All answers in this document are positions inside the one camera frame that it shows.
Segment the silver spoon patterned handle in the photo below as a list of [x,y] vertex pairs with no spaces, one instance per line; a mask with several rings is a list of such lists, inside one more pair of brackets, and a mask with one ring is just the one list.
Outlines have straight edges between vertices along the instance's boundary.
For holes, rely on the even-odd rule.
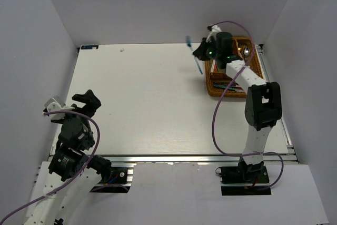
[[248,46],[242,48],[242,55],[244,58],[248,58],[250,56],[250,48]]

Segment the serrated knife teal handle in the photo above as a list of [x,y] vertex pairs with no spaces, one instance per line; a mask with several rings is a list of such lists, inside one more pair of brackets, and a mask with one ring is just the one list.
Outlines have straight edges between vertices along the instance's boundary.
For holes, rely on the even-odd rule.
[[225,90],[227,88],[228,91],[232,91],[232,92],[244,92],[243,89],[241,88],[238,88],[238,87],[227,87],[227,86],[224,86],[224,85],[213,85],[213,87],[215,89],[222,89],[222,90]]

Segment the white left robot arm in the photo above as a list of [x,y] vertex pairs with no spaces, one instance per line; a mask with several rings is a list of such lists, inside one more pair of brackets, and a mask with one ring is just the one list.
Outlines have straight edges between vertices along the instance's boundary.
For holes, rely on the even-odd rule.
[[93,136],[92,117],[101,106],[92,90],[75,94],[73,101],[83,103],[67,106],[58,96],[45,104],[44,114],[61,125],[55,154],[48,167],[42,199],[26,224],[68,224],[73,212],[99,182],[111,177],[111,162],[95,153],[99,139]]

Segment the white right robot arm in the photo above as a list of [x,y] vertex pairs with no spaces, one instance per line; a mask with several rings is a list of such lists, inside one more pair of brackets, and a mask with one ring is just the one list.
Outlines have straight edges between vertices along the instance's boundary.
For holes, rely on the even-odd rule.
[[237,174],[242,181],[250,182],[263,168],[266,141],[282,116],[280,86],[259,77],[246,61],[233,53],[232,35],[228,32],[212,28],[193,55],[202,61],[214,60],[246,94],[244,115],[249,130]]

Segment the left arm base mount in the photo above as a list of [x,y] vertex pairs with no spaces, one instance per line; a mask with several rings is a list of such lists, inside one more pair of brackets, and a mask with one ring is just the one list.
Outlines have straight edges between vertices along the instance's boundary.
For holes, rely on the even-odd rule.
[[131,187],[133,168],[130,165],[115,164],[112,161],[95,155],[87,165],[101,176],[100,182],[91,193],[128,193]]

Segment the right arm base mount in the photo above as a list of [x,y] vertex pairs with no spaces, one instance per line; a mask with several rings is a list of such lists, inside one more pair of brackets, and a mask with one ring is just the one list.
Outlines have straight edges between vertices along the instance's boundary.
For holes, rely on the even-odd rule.
[[244,176],[238,167],[218,167],[215,174],[221,179],[222,196],[271,195],[266,167],[258,174]]

